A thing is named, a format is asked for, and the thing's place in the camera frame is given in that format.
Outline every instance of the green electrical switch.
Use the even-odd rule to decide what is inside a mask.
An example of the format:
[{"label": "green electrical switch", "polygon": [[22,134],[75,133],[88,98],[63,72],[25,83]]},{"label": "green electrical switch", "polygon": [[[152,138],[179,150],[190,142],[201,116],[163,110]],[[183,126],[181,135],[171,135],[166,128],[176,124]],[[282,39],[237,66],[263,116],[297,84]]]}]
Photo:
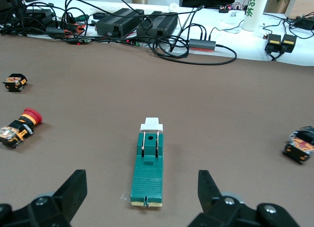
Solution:
[{"label": "green electrical switch", "polygon": [[158,118],[141,124],[131,190],[133,206],[162,206],[163,134]]}]

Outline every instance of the white bottle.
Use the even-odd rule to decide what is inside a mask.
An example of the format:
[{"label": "white bottle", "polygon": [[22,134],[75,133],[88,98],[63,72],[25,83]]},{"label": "white bottle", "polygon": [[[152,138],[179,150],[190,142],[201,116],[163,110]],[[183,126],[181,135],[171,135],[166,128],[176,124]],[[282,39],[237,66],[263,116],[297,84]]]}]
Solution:
[{"label": "white bottle", "polygon": [[249,0],[242,28],[255,31],[260,23],[267,0]]}]

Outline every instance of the black power adapter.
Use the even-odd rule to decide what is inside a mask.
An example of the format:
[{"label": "black power adapter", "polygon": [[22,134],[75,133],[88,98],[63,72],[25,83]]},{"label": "black power adapter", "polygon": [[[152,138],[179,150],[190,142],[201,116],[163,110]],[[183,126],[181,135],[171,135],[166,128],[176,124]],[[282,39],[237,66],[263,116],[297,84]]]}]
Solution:
[{"label": "black power adapter", "polygon": [[314,29],[314,18],[296,17],[293,26],[301,29],[312,30]]},{"label": "black power adapter", "polygon": [[265,46],[267,53],[277,53],[281,49],[281,35],[269,34]]},{"label": "black power adapter", "polygon": [[[272,58],[272,61],[276,61],[284,53],[292,53],[296,42],[296,36],[285,34],[281,40],[281,36],[277,34],[269,34],[265,46],[266,53]],[[274,57],[271,53],[278,53],[279,55]]]},{"label": "black power adapter", "polygon": [[286,53],[292,53],[296,42],[296,36],[285,34],[281,41],[281,51]]}]

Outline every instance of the black cable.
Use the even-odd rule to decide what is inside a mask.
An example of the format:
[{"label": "black cable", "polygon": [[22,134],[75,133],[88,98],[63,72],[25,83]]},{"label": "black cable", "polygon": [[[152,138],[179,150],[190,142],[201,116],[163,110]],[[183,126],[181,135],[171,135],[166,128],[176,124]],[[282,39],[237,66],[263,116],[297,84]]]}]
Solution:
[{"label": "black cable", "polygon": [[275,61],[280,58],[285,52],[280,52],[278,56],[275,57]]},{"label": "black cable", "polygon": [[187,27],[185,27],[185,28],[182,30],[182,32],[184,32],[186,29],[191,28],[191,27],[199,27],[199,28],[200,28],[200,30],[201,30],[201,37],[200,37],[200,39],[202,39],[202,36],[203,36],[203,29],[204,29],[204,31],[205,31],[204,40],[206,40],[207,30],[206,30],[206,28],[205,28],[203,25],[201,25],[201,24],[192,23],[192,24],[188,25]]},{"label": "black cable", "polygon": [[272,31],[272,30],[270,30],[270,29],[267,29],[267,28],[268,28],[268,27],[278,27],[278,26],[281,24],[281,22],[285,22],[285,20],[284,20],[284,19],[281,19],[281,20],[279,21],[279,23],[278,23],[278,24],[276,24],[276,25],[269,25],[269,26],[265,26],[265,27],[263,27],[262,29],[269,31],[269,32],[270,32],[270,34],[272,34],[272,33],[273,33],[273,31]]},{"label": "black cable", "polygon": [[226,31],[226,30],[233,30],[233,29],[236,29],[238,28],[241,23],[243,22],[244,20],[240,21],[240,23],[236,26],[236,27],[232,27],[232,28],[229,28],[229,29],[218,29],[217,27],[214,27],[213,29],[211,29],[210,33],[209,33],[209,36],[208,36],[208,40],[211,39],[211,33],[213,32],[214,29],[218,30],[218,31]]},{"label": "black cable", "polygon": [[[195,16],[195,14],[196,14],[198,11],[202,10],[204,7],[205,7],[204,5],[201,5],[201,6],[199,6],[199,7],[194,11],[194,13],[192,14],[192,17],[191,17],[190,25],[192,24],[192,21],[193,21],[193,18],[194,18],[194,16]],[[187,31],[187,37],[186,37],[186,40],[187,40],[187,41],[189,40],[189,37],[190,37],[190,28],[189,28],[188,31]]]},{"label": "black cable", "polygon": [[[223,46],[223,45],[216,45],[217,47],[219,48],[225,48],[229,51],[231,51],[233,54],[234,54],[234,57],[229,60],[229,61],[224,61],[224,62],[190,62],[190,61],[183,61],[183,60],[179,60],[180,58],[183,58],[183,57],[187,57],[188,56],[188,51],[189,51],[189,46],[186,45],[184,47],[186,47],[186,52],[181,54],[181,55],[174,55],[174,54],[171,54],[169,52],[166,52],[165,49],[163,47],[160,46],[160,44],[158,44],[157,41],[155,41],[153,43],[153,45],[149,44],[148,45],[149,48],[157,55],[159,56],[160,58],[164,59],[164,60],[168,60],[168,61],[173,61],[173,62],[178,62],[178,63],[184,63],[184,64],[192,64],[192,65],[207,65],[207,66],[210,66],[210,65],[224,65],[224,64],[228,64],[228,63],[231,63],[233,61],[236,60],[237,58],[237,54],[234,50],[232,50],[231,48],[228,48],[226,46]],[[160,53],[156,50],[156,47],[159,47],[162,51],[164,51],[164,53]]]},{"label": "black cable", "polygon": [[276,61],[276,58],[270,52],[268,52],[267,55],[269,55],[272,58],[272,61]]},{"label": "black cable", "polygon": [[[311,12],[311,13],[309,13],[309,14],[304,15],[303,17],[312,16],[313,14],[314,14],[314,12]],[[264,13],[264,15],[272,16],[272,17],[278,18],[278,19],[280,19],[280,22],[283,21],[283,26],[284,26],[285,34],[287,33],[287,28],[286,28],[285,23],[287,23],[287,24],[288,24],[288,30],[290,31],[290,33],[293,34],[293,35],[295,35],[296,37],[298,37],[298,38],[300,38],[300,39],[309,39],[309,38],[312,38],[312,37],[314,36],[313,30],[308,30],[308,31],[310,31],[310,32],[312,33],[312,34],[311,34],[310,36],[308,36],[308,37],[301,37],[301,36],[298,36],[295,32],[292,31],[293,29],[298,28],[298,27],[295,27],[294,25],[295,25],[296,23],[298,23],[298,22],[300,21],[300,19],[295,20],[295,19],[289,19],[289,18],[281,18],[281,17],[277,17],[277,16],[275,16],[275,15],[267,14],[267,13]],[[266,26],[266,27],[263,27],[263,29],[268,30],[268,31],[270,31],[270,32],[272,33],[271,30],[266,29],[266,28],[267,28],[267,27],[279,26],[279,25],[280,25],[280,22],[279,22],[278,25]]]},{"label": "black cable", "polygon": [[[81,10],[81,9],[79,9],[79,8],[77,8],[77,7],[71,7],[71,8],[69,8],[68,10],[71,10],[71,9],[77,9],[78,11],[80,11],[85,17],[87,17],[88,15],[86,15],[84,12],[83,12],[83,10]],[[85,21],[84,21],[84,23],[86,24],[86,29],[84,30],[84,36],[86,36],[86,34],[87,34],[87,30],[88,30],[88,20],[87,19],[85,19]]]},{"label": "black cable", "polygon": [[56,19],[56,13],[55,13],[54,8],[61,9],[61,10],[64,11],[64,9],[62,9],[62,8],[59,8],[59,7],[51,7],[51,6],[49,6],[48,4],[46,4],[46,3],[44,3],[44,2],[33,2],[33,3],[29,4],[29,5],[26,5],[26,9],[27,9],[28,7],[34,7],[34,6],[35,6],[35,7],[48,7],[48,8],[50,8],[51,11],[53,12],[54,16],[55,16],[55,21],[57,21],[57,19]]},{"label": "black cable", "polygon": [[[188,15],[188,17],[187,17],[187,20],[186,20],[185,23],[184,23],[184,26],[186,25],[187,21],[190,19],[190,16],[191,16],[192,12],[189,13],[189,15]],[[179,34],[178,34],[178,37],[181,36],[182,32],[183,32],[183,29],[182,29],[182,27],[181,27],[181,30],[180,30],[180,32],[179,32]],[[169,51],[172,52],[173,49],[174,49],[174,47],[171,46]]]},{"label": "black cable", "polygon": [[[70,4],[71,1],[72,1],[72,0],[65,0],[65,11],[67,10],[67,7],[69,6],[69,4]],[[103,9],[97,7],[97,6],[94,6],[94,5],[92,5],[92,4],[88,3],[88,2],[85,2],[85,1],[83,1],[83,0],[76,0],[76,1],[80,1],[80,2],[82,2],[82,3],[85,3],[85,4],[87,4],[87,5],[89,5],[89,6],[93,7],[93,8],[96,8],[96,9],[98,9],[98,10],[104,12],[104,13],[107,13],[107,14],[110,14],[110,15],[113,15],[113,16],[116,16],[116,17],[124,17],[124,16],[115,15],[114,13],[107,12],[107,11],[105,11],[105,10],[103,10]],[[127,5],[131,10],[137,12],[136,9],[132,8],[127,2],[125,2],[124,0],[121,0],[121,1],[122,1],[125,5]],[[198,10],[190,11],[190,12],[180,12],[180,13],[164,13],[164,14],[158,14],[158,15],[154,15],[154,14],[144,14],[144,15],[142,15],[141,13],[137,12],[139,15],[137,15],[137,16],[128,16],[128,17],[139,17],[139,16],[140,16],[140,17],[147,17],[147,16],[172,16],[172,15],[177,15],[177,14],[189,14],[189,13],[193,13],[193,12],[197,12],[197,11],[198,11]]]}]

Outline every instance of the metal screw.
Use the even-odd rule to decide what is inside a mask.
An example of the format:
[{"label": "metal screw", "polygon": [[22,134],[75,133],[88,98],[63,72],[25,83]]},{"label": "metal screw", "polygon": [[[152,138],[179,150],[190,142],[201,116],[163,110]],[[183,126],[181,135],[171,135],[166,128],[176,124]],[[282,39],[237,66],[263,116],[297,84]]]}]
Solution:
[{"label": "metal screw", "polygon": [[35,203],[36,206],[44,205],[48,201],[48,198],[39,198]]},{"label": "metal screw", "polygon": [[269,212],[271,214],[275,214],[277,212],[276,209],[271,205],[266,205],[264,208],[267,212]]},{"label": "metal screw", "polygon": [[233,205],[235,201],[232,198],[225,198],[225,203],[228,205]]}]

